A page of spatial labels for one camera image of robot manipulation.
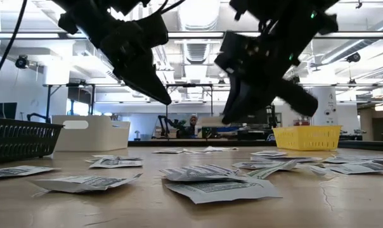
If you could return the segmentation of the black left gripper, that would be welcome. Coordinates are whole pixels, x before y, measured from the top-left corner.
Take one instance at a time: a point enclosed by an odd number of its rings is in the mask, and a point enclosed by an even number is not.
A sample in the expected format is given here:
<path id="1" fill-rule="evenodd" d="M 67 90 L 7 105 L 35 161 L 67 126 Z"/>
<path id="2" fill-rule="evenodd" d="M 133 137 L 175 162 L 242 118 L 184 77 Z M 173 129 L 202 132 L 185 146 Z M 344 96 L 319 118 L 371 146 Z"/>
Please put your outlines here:
<path id="1" fill-rule="evenodd" d="M 172 100 L 156 74 L 152 48 L 155 27 L 148 20 L 103 23 L 105 33 L 100 49 L 114 67 L 115 76 L 131 89 L 169 105 Z"/>

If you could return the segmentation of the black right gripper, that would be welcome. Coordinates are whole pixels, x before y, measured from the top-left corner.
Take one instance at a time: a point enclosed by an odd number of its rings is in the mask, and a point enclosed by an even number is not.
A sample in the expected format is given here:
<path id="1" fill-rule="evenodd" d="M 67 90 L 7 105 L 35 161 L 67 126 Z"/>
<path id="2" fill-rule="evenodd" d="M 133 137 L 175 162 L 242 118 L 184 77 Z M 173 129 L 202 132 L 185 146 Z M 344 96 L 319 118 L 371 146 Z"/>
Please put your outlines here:
<path id="1" fill-rule="evenodd" d="M 277 96 L 300 115 L 312 117 L 318 100 L 303 87 L 284 79 L 286 71 L 299 62 L 282 43 L 246 39 L 231 55 L 230 92 L 223 110 L 223 124 L 230 124 L 252 111 L 252 87 L 263 96 Z"/>

